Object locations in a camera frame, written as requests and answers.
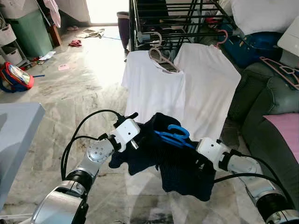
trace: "marble floor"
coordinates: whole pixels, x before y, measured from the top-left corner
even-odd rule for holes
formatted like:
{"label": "marble floor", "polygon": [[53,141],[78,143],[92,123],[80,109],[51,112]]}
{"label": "marble floor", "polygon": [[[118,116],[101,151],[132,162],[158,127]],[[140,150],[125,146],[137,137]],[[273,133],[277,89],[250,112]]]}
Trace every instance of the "marble floor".
{"label": "marble floor", "polygon": [[[35,78],[27,92],[0,93],[0,103],[40,102],[46,114],[19,169],[0,212],[32,213],[38,203],[60,183],[60,158],[76,125],[84,116],[99,109],[124,113],[127,91],[120,86],[125,63],[121,41],[109,38],[82,39],[83,47],[67,44],[78,39],[68,31],[63,45],[43,65],[28,72],[45,75]],[[58,71],[67,63],[68,70]],[[79,134],[99,136],[111,130],[115,117],[101,114],[90,119]],[[222,139],[232,148],[247,152],[236,126],[226,122]],[[82,159],[88,141],[78,140],[69,157],[68,170]],[[103,165],[90,194],[89,224],[259,224],[263,223],[241,182],[237,179],[217,183],[211,200],[201,202],[193,196],[165,193],[159,173],[149,168],[135,176],[127,165],[110,169]]]}

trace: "red backpack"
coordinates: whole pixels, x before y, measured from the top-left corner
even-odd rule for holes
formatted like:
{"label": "red backpack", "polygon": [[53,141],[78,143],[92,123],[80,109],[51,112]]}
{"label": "red backpack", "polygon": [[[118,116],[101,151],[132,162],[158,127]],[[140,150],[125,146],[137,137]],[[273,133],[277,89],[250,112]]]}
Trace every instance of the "red backpack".
{"label": "red backpack", "polygon": [[[8,82],[11,89],[6,88],[2,81]],[[10,62],[5,62],[0,71],[0,89],[5,92],[22,92],[32,88],[33,77]]]}

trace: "pink cushion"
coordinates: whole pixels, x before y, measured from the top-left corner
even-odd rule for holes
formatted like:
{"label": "pink cushion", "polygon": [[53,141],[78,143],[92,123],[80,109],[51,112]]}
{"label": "pink cushion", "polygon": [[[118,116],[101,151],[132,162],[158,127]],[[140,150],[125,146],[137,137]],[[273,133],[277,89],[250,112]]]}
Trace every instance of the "pink cushion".
{"label": "pink cushion", "polygon": [[267,115],[264,118],[278,129],[299,163],[299,113]]}

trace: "white shirt on hanger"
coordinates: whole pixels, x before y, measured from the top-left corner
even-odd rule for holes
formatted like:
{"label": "white shirt on hanger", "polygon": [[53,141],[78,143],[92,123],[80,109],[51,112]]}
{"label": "white shirt on hanger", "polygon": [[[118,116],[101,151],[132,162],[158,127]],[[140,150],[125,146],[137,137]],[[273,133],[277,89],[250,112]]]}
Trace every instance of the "white shirt on hanger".
{"label": "white shirt on hanger", "polygon": [[125,115],[139,115],[135,121],[147,122],[156,112],[181,121],[185,107],[185,74],[168,72],[153,61],[147,50],[128,54],[122,86],[129,96]]}
{"label": "white shirt on hanger", "polygon": [[182,127],[190,139],[220,137],[241,76],[214,46],[184,43],[174,64],[186,77],[186,102]]}

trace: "doorway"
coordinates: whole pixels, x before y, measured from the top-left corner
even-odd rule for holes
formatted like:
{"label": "doorway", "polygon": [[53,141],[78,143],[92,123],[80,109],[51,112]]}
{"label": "doorway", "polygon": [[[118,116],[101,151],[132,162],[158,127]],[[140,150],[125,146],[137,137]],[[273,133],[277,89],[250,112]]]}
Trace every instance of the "doorway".
{"label": "doorway", "polygon": [[116,13],[129,11],[129,0],[86,0],[90,23],[117,25]]}

